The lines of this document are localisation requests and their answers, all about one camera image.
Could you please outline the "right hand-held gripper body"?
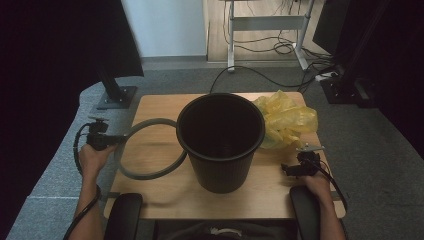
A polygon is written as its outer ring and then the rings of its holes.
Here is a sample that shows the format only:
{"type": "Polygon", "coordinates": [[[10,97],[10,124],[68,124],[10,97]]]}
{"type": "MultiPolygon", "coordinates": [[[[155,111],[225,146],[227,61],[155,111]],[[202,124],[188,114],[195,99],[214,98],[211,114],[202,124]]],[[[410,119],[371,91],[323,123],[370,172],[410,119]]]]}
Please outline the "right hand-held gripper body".
{"type": "Polygon", "coordinates": [[[297,160],[300,163],[300,170],[297,176],[313,176],[322,171],[321,156],[318,151],[323,150],[323,146],[305,144],[297,148],[297,160]]]}

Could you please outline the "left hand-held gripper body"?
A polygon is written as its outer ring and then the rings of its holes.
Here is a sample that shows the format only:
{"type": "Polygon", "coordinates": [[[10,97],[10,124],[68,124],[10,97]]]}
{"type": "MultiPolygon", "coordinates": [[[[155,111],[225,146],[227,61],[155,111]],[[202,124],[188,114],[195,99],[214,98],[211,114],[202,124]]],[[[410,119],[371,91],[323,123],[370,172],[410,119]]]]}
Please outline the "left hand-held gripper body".
{"type": "Polygon", "coordinates": [[[93,118],[93,122],[89,123],[86,143],[97,151],[105,150],[108,146],[112,146],[112,138],[106,135],[109,125],[104,118],[93,118]]]}

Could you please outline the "yellow trash bag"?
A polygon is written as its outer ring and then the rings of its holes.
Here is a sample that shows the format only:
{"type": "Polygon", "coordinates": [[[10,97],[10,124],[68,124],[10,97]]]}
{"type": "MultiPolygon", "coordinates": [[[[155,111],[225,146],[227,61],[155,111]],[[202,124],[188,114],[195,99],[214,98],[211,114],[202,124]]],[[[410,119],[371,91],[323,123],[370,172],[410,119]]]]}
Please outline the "yellow trash bag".
{"type": "Polygon", "coordinates": [[[281,90],[271,96],[260,96],[253,101],[265,122],[263,149],[283,149],[292,144],[302,147],[300,136],[318,129],[317,112],[295,103],[281,90]]]}

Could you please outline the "black trash bin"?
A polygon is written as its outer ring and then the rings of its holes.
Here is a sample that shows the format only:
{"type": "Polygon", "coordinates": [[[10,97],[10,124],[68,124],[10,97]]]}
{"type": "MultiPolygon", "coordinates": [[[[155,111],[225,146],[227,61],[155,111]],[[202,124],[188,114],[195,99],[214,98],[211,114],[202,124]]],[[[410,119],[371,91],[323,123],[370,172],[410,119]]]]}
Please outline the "black trash bin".
{"type": "Polygon", "coordinates": [[[200,96],[180,112],[177,139],[187,152],[199,184],[230,193],[245,182],[255,151],[265,136],[262,113],[230,93],[200,96]]]}

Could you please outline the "person's right hand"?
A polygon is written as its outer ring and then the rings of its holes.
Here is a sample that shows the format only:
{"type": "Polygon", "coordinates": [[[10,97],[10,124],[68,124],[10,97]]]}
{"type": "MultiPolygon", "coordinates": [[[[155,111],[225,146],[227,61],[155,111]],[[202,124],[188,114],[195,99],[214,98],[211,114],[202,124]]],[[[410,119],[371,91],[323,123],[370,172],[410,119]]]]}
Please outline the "person's right hand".
{"type": "Polygon", "coordinates": [[[307,188],[319,199],[321,204],[333,202],[330,190],[330,182],[322,173],[313,176],[301,176],[300,180],[306,184],[307,188]]]}

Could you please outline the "person's left hand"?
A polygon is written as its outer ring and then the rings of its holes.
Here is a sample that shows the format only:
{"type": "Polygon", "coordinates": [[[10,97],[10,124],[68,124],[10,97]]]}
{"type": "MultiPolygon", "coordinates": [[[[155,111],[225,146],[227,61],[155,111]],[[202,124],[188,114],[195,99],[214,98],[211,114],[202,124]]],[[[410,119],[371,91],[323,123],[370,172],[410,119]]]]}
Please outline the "person's left hand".
{"type": "Polygon", "coordinates": [[[85,144],[78,154],[83,180],[96,180],[100,171],[105,166],[109,155],[116,148],[116,145],[112,145],[106,147],[104,150],[97,151],[91,145],[85,144]]]}

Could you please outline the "black stand with heavy base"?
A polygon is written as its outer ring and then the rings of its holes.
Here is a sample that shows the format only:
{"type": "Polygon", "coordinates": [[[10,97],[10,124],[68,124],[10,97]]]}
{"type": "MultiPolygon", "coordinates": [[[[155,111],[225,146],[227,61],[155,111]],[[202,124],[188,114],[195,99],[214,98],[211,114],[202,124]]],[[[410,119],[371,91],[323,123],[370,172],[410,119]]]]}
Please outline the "black stand with heavy base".
{"type": "Polygon", "coordinates": [[[381,18],[380,0],[328,0],[332,12],[332,32],[340,25],[338,44],[334,58],[341,75],[321,82],[330,104],[356,104],[361,108],[374,108],[371,83],[360,80],[358,71],[364,65],[366,48],[381,18]]]}

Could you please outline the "white power strip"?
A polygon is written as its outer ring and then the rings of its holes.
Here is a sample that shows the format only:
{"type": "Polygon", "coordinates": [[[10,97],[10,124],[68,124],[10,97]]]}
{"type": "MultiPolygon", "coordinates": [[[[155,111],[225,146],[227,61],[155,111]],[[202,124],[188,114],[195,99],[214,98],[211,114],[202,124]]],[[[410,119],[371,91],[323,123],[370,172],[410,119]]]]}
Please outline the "white power strip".
{"type": "Polygon", "coordinates": [[[321,74],[317,74],[315,76],[315,81],[320,82],[320,81],[331,79],[331,78],[338,77],[338,76],[339,76],[339,74],[335,71],[327,72],[327,73],[321,73],[321,74]]]}

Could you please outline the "black curtain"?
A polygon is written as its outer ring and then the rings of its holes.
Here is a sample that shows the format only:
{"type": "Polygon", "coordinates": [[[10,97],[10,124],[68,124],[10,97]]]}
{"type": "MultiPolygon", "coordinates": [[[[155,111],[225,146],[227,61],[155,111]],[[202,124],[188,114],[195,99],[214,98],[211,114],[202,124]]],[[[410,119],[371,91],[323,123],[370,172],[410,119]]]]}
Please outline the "black curtain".
{"type": "Polygon", "coordinates": [[[0,0],[0,240],[101,70],[143,73],[122,0],[0,0]]]}

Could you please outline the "person's dark clothing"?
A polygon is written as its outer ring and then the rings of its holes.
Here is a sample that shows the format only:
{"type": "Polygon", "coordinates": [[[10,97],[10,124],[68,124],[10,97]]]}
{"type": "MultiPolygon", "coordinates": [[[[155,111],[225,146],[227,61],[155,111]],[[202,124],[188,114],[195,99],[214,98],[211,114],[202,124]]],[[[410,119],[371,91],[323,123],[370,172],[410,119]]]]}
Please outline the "person's dark clothing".
{"type": "Polygon", "coordinates": [[[207,221],[170,233],[158,240],[298,240],[298,234],[287,227],[263,226],[248,222],[207,221]]]}

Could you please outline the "black stand with base plate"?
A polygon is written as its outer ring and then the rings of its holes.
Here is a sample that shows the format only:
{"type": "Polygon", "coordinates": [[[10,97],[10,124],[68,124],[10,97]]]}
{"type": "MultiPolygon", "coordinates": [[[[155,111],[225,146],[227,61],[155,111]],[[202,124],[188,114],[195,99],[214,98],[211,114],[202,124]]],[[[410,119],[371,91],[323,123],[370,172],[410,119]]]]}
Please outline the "black stand with base plate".
{"type": "Polygon", "coordinates": [[[102,65],[96,67],[96,72],[105,89],[97,109],[128,109],[135,96],[137,87],[119,86],[115,78],[102,65]]]}

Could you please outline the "white desk frame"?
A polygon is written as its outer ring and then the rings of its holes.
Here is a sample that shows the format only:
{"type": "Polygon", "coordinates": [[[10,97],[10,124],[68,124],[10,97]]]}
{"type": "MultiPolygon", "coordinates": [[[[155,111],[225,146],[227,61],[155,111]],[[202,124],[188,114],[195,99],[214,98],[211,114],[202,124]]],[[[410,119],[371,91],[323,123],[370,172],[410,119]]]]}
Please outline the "white desk frame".
{"type": "Polygon", "coordinates": [[[229,13],[229,42],[227,49],[227,68],[230,73],[235,70],[235,45],[234,33],[237,31],[268,31],[268,30],[297,30],[298,37],[292,44],[294,53],[303,71],[308,69],[307,60],[302,52],[304,38],[306,36],[309,21],[315,0],[309,0],[306,13],[301,15],[283,16],[242,16],[234,14],[235,2],[245,0],[223,0],[230,3],[229,13]]]}

